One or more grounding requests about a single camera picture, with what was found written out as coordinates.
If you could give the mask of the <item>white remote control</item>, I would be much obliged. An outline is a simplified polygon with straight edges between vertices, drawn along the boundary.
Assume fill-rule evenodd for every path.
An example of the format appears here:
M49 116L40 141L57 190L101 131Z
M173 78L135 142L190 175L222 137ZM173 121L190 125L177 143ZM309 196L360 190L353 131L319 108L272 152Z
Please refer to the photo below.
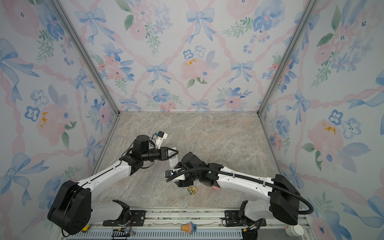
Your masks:
M178 159L178 155L169 159L168 160L168 163L169 163L169 167L171 170L175 169L176 165L178 164L179 162L179 159Z

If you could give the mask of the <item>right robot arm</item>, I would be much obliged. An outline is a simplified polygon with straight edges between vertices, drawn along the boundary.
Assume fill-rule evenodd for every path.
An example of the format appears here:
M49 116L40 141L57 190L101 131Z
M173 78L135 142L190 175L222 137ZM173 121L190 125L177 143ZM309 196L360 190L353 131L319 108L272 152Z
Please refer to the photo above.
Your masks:
M175 165L176 171L196 168L199 170L184 174L184 179L176 184L181 187L184 182L190 185L199 181L208 187L233 189L258 198L257 201L242 202L239 218L244 224L272 217L287 225L298 224L300 201L293 194L300 193L286 177L279 174L273 178L255 177L239 173L221 164L207 164L191 152Z

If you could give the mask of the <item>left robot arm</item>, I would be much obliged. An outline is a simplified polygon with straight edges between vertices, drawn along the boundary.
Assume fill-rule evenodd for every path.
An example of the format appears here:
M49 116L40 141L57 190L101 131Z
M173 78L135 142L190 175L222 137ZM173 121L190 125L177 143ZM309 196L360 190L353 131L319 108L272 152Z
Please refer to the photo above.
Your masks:
M178 155L175 148L163 147L167 135L139 135L110 167L86 179L64 182L48 212L48 220L57 225L63 237L81 232L85 227L111 221L121 227L133 221L130 206L120 200L95 204L94 199L116 182L144 169L145 162L168 161Z

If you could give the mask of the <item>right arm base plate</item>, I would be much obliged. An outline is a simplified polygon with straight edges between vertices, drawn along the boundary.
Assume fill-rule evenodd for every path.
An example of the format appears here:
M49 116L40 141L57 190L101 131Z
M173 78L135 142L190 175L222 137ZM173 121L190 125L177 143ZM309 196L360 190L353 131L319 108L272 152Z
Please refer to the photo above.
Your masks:
M226 210L224 211L224 218L222 220L222 224L225 227L253 227L253 226L260 226L260 227L266 227L267 223L265 219L261 220L250 220L244 216L240 216L239 210Z

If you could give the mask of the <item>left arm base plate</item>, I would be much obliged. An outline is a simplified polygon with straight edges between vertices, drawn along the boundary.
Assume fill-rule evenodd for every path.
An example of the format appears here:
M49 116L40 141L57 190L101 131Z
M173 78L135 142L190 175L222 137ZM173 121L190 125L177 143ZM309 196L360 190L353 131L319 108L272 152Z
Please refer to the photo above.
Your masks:
M144 210L129 210L121 214L117 220L104 221L104 227L142 227L146 218Z

